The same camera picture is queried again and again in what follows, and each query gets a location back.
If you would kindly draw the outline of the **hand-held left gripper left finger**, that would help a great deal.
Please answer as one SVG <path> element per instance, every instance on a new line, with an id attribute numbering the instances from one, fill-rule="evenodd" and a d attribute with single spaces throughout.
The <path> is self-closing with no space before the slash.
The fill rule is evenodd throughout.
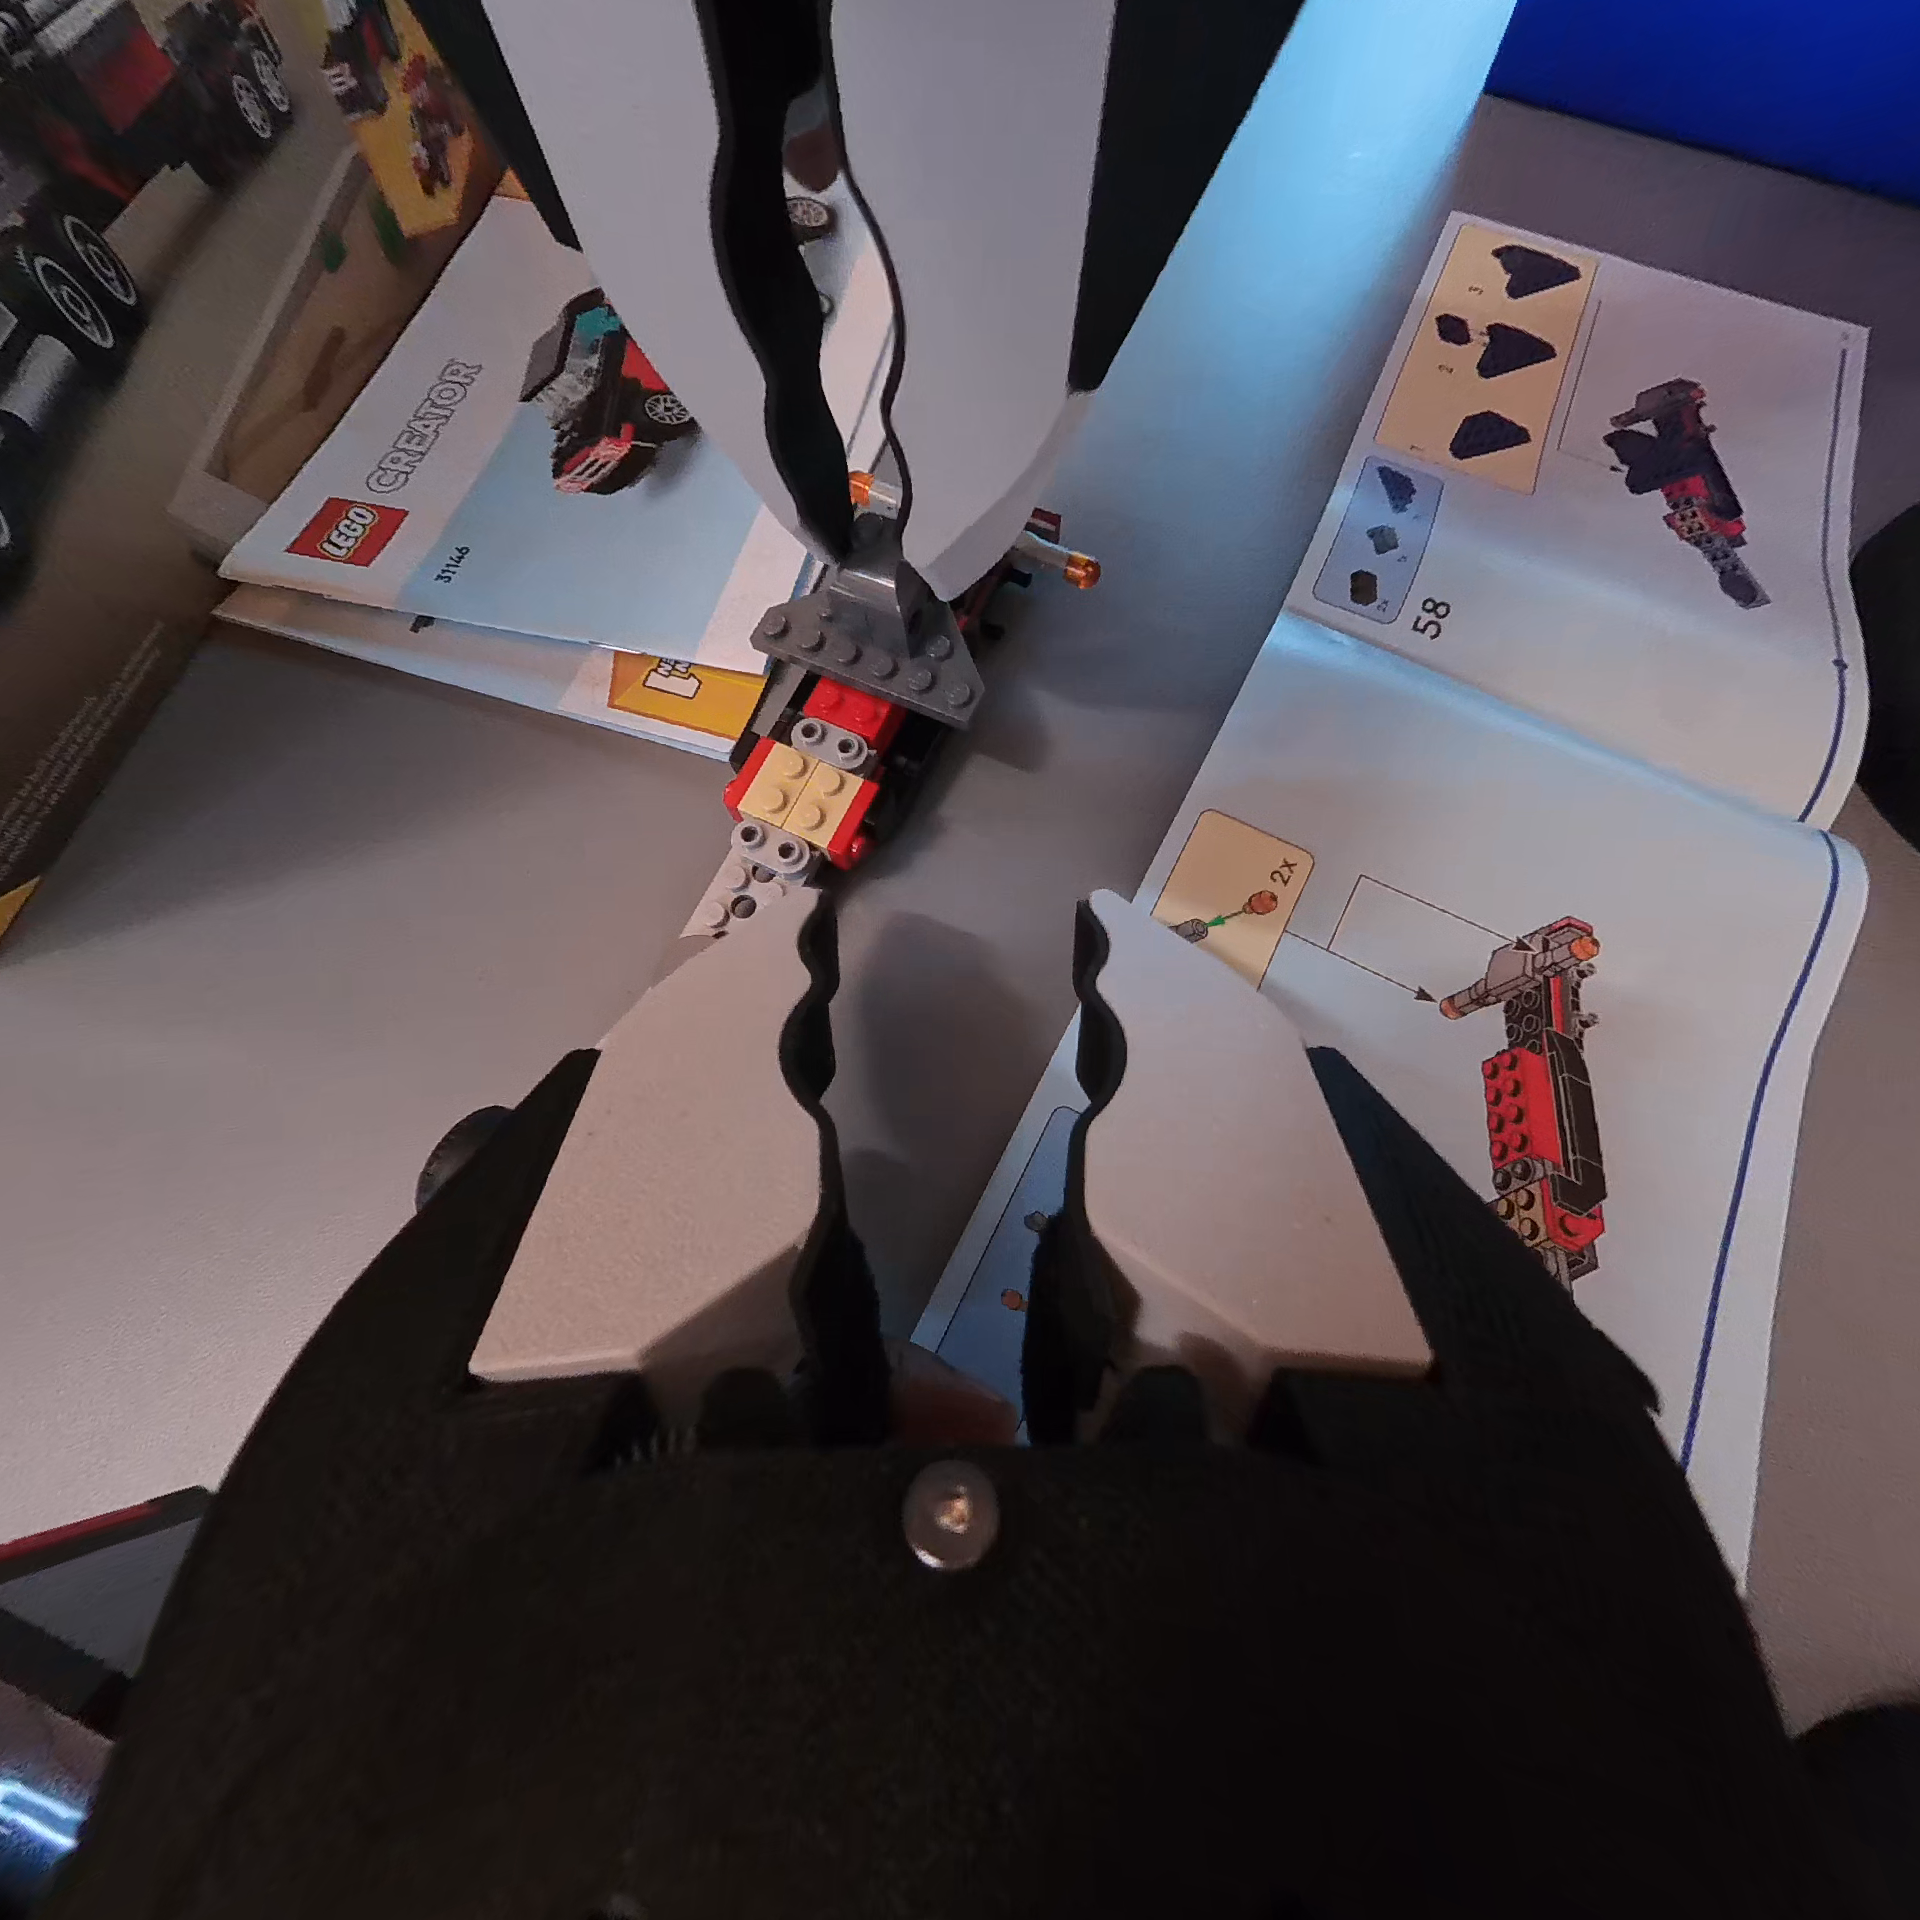
<path id="1" fill-rule="evenodd" d="M 838 931 L 788 892 L 599 1047 L 471 1356 L 479 1381 L 639 1374 L 672 1427 L 733 1370 L 799 1378 L 826 1445 L 893 1425 L 879 1298 L 825 1095 Z"/>

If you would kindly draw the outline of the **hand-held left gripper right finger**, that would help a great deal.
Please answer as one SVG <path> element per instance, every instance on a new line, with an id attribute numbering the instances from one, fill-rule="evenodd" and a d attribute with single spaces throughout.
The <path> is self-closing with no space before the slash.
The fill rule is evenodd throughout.
<path id="1" fill-rule="evenodd" d="M 1065 1197 L 1022 1335 L 1035 1445 L 1092 1435 L 1123 1386 L 1181 1369 L 1242 1435 L 1281 1370 L 1425 1381 L 1432 1349 L 1284 1012 L 1138 905 L 1074 910 Z"/>

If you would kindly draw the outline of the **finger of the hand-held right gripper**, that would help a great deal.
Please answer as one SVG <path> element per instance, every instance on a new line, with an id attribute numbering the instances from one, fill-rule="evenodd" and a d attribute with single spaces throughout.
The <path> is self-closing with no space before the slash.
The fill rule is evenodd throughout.
<path id="1" fill-rule="evenodd" d="M 1089 402 L 1071 357 L 1112 3 L 836 3 L 851 181 L 887 255 L 903 552 L 954 599 L 1003 558 Z"/>
<path id="2" fill-rule="evenodd" d="M 505 3 L 488 22 L 621 318 L 781 524 L 845 557 L 849 457 L 782 168 L 819 7 Z"/>

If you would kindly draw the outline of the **red and black lego model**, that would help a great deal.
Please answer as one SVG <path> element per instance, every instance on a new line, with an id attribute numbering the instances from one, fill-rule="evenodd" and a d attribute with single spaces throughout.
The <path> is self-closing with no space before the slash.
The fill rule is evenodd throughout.
<path id="1" fill-rule="evenodd" d="M 900 491 L 852 472 L 851 493 L 852 549 L 845 561 L 887 537 L 903 550 Z M 994 619 L 1000 592 L 1030 588 L 1040 573 L 1079 591 L 1101 580 L 1099 561 L 1062 541 L 1062 520 L 1046 506 L 1027 517 L 1018 538 L 970 588 L 944 599 L 978 673 L 978 649 L 1003 635 Z M 900 831 L 944 746 L 963 735 L 872 692 L 766 659 L 762 695 L 730 756 L 729 851 L 684 924 L 686 941 L 720 941 L 762 905 L 852 874 Z"/>

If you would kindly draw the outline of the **dark grey lego wedge plate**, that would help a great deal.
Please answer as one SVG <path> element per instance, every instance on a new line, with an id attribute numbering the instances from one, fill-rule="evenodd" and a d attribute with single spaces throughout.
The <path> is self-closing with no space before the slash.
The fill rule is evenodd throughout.
<path id="1" fill-rule="evenodd" d="M 985 678 L 951 604 L 885 537 L 768 609 L 750 635 L 773 661 L 814 670 L 941 726 L 973 726 Z"/>

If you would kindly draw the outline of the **black lego tyre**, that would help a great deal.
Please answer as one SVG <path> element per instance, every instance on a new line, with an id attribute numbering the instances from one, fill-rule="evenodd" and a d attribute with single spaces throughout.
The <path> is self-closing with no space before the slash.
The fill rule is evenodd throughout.
<path id="1" fill-rule="evenodd" d="M 438 1192 L 443 1192 L 514 1117 L 517 1109 L 488 1104 L 458 1118 L 420 1165 L 415 1184 L 415 1212 L 429 1209 Z"/>

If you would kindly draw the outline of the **closed lego instruction booklet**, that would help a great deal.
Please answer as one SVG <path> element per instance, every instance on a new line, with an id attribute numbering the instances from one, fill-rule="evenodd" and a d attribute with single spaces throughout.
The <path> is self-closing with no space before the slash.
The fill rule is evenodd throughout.
<path id="1" fill-rule="evenodd" d="M 757 673 L 814 561 L 501 190 L 226 580 Z"/>

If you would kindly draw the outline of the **open lego instruction booklet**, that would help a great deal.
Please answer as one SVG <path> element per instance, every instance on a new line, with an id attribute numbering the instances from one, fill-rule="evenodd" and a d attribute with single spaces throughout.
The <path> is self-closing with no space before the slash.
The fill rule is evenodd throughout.
<path id="1" fill-rule="evenodd" d="M 1650 1378 L 1741 1585 L 1867 877 L 1861 326 L 1457 212 L 1132 905 L 1343 1054 Z M 1016 1399 L 1068 1027 L 919 1336 Z"/>

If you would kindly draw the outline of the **lego set cardboard box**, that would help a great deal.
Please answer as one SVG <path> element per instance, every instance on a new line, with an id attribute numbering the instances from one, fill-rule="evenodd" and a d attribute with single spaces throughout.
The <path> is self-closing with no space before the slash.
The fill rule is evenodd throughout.
<path id="1" fill-rule="evenodd" d="M 2 7 L 2 931 L 503 166 L 440 5 Z"/>

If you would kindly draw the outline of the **instruction booklet with yellow panel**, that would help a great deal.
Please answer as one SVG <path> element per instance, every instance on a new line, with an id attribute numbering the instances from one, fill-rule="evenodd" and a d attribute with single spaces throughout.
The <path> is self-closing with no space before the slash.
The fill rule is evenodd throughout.
<path id="1" fill-rule="evenodd" d="M 714 761 L 733 755 L 762 692 L 759 674 L 359 606 L 297 588 L 232 588 L 219 616 L 341 659 Z"/>

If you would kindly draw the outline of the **blue board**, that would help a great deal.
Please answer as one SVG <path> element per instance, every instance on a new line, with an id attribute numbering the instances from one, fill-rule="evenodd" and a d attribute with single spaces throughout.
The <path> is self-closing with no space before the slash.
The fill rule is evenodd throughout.
<path id="1" fill-rule="evenodd" d="M 1919 204 L 1914 3 L 1519 3 L 1484 88 Z"/>

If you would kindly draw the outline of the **black red-edged box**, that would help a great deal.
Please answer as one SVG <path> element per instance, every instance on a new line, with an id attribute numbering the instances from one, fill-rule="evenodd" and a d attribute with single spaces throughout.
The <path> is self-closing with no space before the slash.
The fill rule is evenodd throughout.
<path id="1" fill-rule="evenodd" d="M 5 1685 L 85 1719 L 133 1682 L 212 1500 L 191 1487 L 7 1543 Z"/>

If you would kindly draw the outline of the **dark cloth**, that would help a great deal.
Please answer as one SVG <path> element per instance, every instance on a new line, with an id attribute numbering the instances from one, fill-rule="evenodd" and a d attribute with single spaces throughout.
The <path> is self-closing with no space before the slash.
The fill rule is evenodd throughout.
<path id="1" fill-rule="evenodd" d="M 1859 785 L 1910 848 L 1919 848 L 1919 523 L 1892 518 L 1851 565 L 1867 673 L 1867 737 Z"/>

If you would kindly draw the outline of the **person's leg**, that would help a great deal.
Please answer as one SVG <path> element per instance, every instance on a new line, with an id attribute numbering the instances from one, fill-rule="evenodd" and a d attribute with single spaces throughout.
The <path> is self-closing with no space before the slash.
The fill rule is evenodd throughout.
<path id="1" fill-rule="evenodd" d="M 1795 1739 L 1821 1810 L 1878 1916 L 1919 1916 L 1919 1702 L 1832 1715 Z"/>

